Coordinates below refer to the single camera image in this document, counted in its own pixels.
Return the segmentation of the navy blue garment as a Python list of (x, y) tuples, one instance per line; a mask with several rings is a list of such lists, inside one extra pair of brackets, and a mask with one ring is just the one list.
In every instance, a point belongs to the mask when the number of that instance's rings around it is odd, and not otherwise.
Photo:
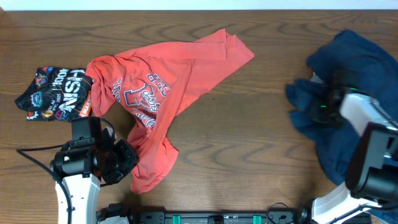
[(345, 180), (347, 166), (359, 142), (349, 122), (337, 127), (312, 119), (310, 108), (327, 96), (337, 73), (350, 76), (353, 86), (375, 97), (393, 120), (397, 119), (397, 60), (380, 46), (352, 30), (344, 30), (309, 56), (311, 79), (297, 79), (285, 87), (294, 110), (289, 113), (294, 128), (315, 142), (318, 161), (335, 185)]

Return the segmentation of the orange printed t-shirt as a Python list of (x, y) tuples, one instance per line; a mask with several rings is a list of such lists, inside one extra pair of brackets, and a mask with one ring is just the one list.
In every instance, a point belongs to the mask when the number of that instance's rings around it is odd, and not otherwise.
[(162, 42), (93, 59), (91, 108), (96, 116), (120, 103), (135, 119), (128, 143), (139, 162), (132, 192), (146, 193), (172, 170), (178, 150), (167, 138), (174, 118), (254, 58), (224, 29), (194, 42)]

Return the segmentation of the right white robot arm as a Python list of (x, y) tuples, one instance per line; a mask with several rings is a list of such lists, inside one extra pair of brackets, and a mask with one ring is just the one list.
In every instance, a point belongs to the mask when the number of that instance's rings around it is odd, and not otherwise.
[(347, 120), (360, 137), (346, 171), (346, 180), (318, 197), (297, 215), (298, 223), (343, 223), (368, 210), (397, 209), (397, 122), (379, 102), (356, 88), (329, 94), (327, 113)]

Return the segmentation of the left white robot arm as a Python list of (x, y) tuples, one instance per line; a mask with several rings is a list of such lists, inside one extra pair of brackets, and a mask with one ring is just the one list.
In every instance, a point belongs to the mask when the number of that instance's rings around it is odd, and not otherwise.
[(100, 144), (94, 139), (72, 141), (68, 147), (51, 163), (58, 175), (58, 223), (132, 223), (134, 216), (121, 203), (101, 210), (97, 204), (102, 187), (119, 183), (135, 168), (135, 149), (125, 140)]

